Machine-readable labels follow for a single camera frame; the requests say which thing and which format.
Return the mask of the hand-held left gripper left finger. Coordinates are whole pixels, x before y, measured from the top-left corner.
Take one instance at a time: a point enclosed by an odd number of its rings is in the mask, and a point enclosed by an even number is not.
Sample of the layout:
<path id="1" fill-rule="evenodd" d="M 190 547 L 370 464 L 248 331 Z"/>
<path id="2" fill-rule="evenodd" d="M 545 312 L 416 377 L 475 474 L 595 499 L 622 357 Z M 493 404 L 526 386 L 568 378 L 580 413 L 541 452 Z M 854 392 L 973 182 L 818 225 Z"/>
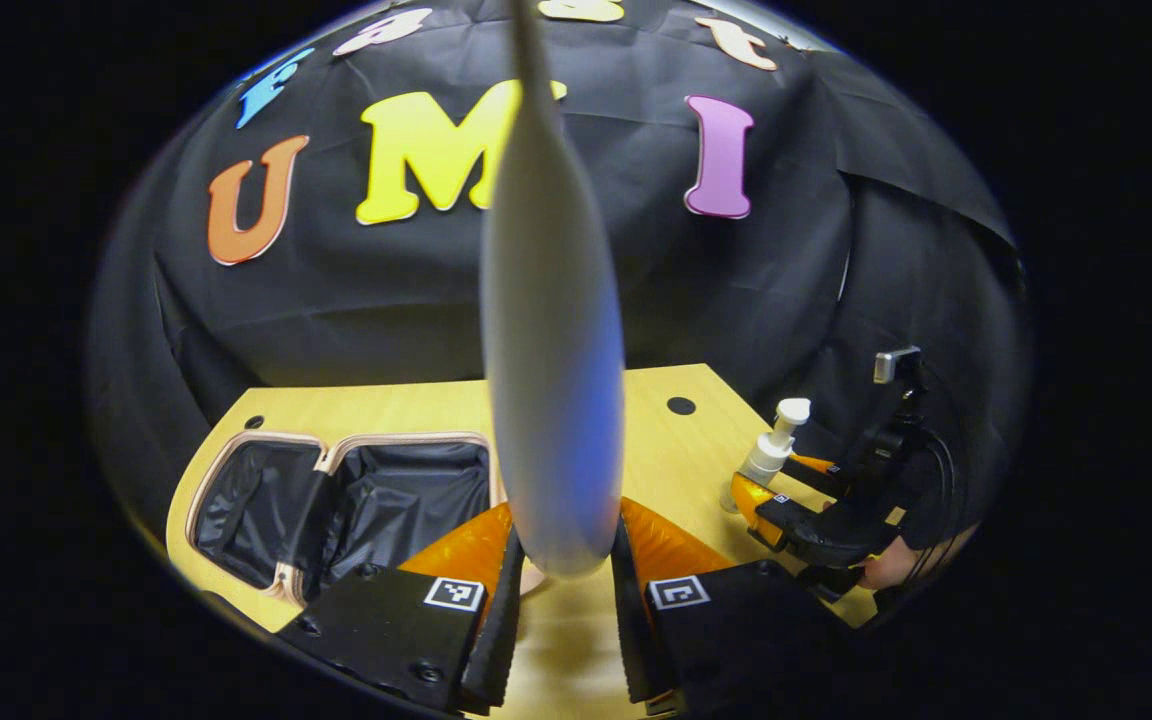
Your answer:
<path id="1" fill-rule="evenodd" d="M 488 714 L 506 698 L 522 569 L 511 509 L 499 503 L 397 568 L 357 566 L 278 635 L 372 691 L 444 714 Z"/>

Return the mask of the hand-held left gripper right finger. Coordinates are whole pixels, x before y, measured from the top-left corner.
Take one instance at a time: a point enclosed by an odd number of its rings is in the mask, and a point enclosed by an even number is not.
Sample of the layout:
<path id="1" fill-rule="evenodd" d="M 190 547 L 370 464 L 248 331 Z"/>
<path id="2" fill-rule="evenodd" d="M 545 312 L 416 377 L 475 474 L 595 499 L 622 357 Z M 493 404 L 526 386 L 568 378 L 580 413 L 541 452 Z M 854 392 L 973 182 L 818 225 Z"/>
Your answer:
<path id="1" fill-rule="evenodd" d="M 842 623 L 782 564 L 733 562 L 631 498 L 611 562 L 631 702 L 654 715 L 805 715 Z"/>

